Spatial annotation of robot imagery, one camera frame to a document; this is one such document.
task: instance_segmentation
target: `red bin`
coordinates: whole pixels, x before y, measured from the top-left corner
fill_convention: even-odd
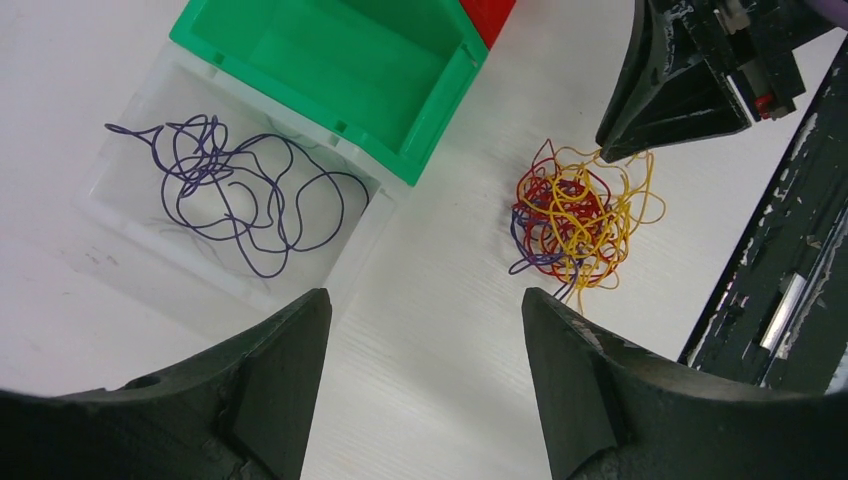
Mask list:
[[[515,0],[459,0],[489,49],[503,29]]]

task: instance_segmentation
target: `cable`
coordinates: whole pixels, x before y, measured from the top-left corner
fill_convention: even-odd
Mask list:
[[[559,158],[564,151],[584,160],[565,164]],[[634,187],[628,168],[640,161],[646,175]],[[584,290],[618,288],[618,268],[630,254],[631,237],[641,226],[662,220],[667,211],[665,200],[651,191],[653,172],[651,152],[635,155],[620,167],[603,163],[600,150],[555,150],[551,140],[546,141],[516,186],[510,234],[522,258],[509,273],[534,267],[556,278],[563,285],[554,296],[568,302],[576,293],[581,313]],[[620,189],[603,173],[617,177]],[[659,201],[662,212],[648,220],[651,200]]]
[[[282,274],[289,263],[291,254],[318,250],[332,242],[339,234],[346,212],[344,195],[337,179],[352,179],[362,188],[365,196],[363,212],[371,201],[368,188],[358,177],[350,173],[324,169],[309,156],[304,148],[282,135],[263,133],[248,138],[232,150],[228,150],[226,147],[230,139],[229,128],[220,122],[216,115],[211,117],[203,114],[195,115],[184,123],[165,123],[137,132],[114,124],[105,126],[110,132],[137,138],[150,147],[154,164],[164,174],[159,193],[162,208],[172,222],[205,240],[235,242],[247,266],[262,279],[271,279]],[[159,137],[165,131],[173,133],[171,139],[173,160],[167,163],[163,161],[158,148]],[[284,163],[280,173],[269,175],[266,172],[267,169],[263,168],[263,163],[269,162],[260,161],[251,150],[263,142],[277,142],[288,154],[289,159]],[[294,192],[294,201],[291,203],[291,197],[287,197],[287,192],[280,188],[280,182],[294,170],[298,156],[305,158],[308,165],[311,165],[318,173],[306,180]],[[173,191],[174,182],[178,187],[178,193],[176,198],[170,198],[173,195],[169,195],[168,192]],[[304,245],[304,238],[306,238],[304,232],[307,226],[301,207],[302,196],[310,186],[319,182],[328,182],[335,190],[335,197],[340,206],[339,219],[329,235],[311,245]],[[248,183],[260,185],[265,194],[257,193],[255,190],[259,187],[251,187]],[[228,193],[235,190],[241,190],[253,202],[250,215],[239,216],[234,211]],[[224,206],[224,212],[220,218],[198,223],[190,220],[185,214],[184,210],[190,206],[188,204],[191,204],[192,199],[199,198],[198,193],[201,191],[214,192],[220,198]],[[293,206],[296,216],[296,232],[288,231],[283,222],[287,212],[292,211],[290,206]],[[322,216],[325,216],[327,211],[328,209],[322,208]],[[266,232],[271,232],[272,240],[267,240]],[[266,233],[266,238],[260,245],[257,236],[262,233]],[[272,268],[266,267],[260,270],[253,260],[255,252],[272,254],[278,257],[278,260],[271,266]]]

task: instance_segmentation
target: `white table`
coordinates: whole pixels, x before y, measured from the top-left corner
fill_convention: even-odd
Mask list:
[[[4,388],[118,387],[261,320],[70,206],[183,3],[0,0]],[[631,14],[519,0],[336,319],[305,479],[549,477],[519,308],[526,287],[554,284],[506,274],[508,208],[546,138],[593,148]],[[811,90],[843,37],[798,52]],[[621,288],[586,295],[587,316],[676,358],[800,119],[658,150],[668,216],[637,235]]]

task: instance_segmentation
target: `clear plastic bin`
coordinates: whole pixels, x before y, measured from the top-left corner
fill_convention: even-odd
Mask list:
[[[175,224],[166,215],[162,190],[166,201],[170,201],[178,189],[174,182],[162,186],[164,173],[153,162],[150,147],[137,138],[110,134],[97,166],[76,199],[78,207],[146,251],[155,252],[255,309],[272,313],[307,290],[325,286],[338,312],[346,304],[355,277],[398,202],[407,196],[409,187],[349,141],[174,44],[163,49],[150,76],[114,123],[139,131],[166,122],[184,122],[198,114],[217,115],[226,123],[229,145],[257,134],[282,134],[303,147],[326,170],[359,178],[367,187],[370,203],[365,208],[366,197],[359,183],[337,177],[336,184],[345,199],[338,235],[317,250],[292,253],[282,273],[269,279],[256,275],[235,241],[209,241]],[[171,141],[172,136],[163,132],[157,142],[163,158],[172,156]],[[274,172],[279,173],[290,161],[291,153],[284,147],[282,142],[263,142],[252,151],[263,169],[274,176]],[[297,190],[317,172],[303,155],[296,152],[295,157],[291,171],[279,184],[292,203]],[[255,206],[246,190],[238,185],[226,188],[233,211],[250,215]],[[315,182],[303,191],[300,199],[303,244],[320,242],[339,224],[338,197],[330,182]],[[224,209],[221,197],[207,189],[199,190],[185,204],[182,214],[195,223],[213,222],[221,218]],[[297,234],[299,219],[293,213],[287,212],[283,224],[289,232]],[[215,228],[233,227],[221,224]],[[263,243],[266,240],[270,241],[260,238],[257,243],[266,245]],[[263,274],[268,275],[281,265],[280,254],[251,253],[256,268]]]

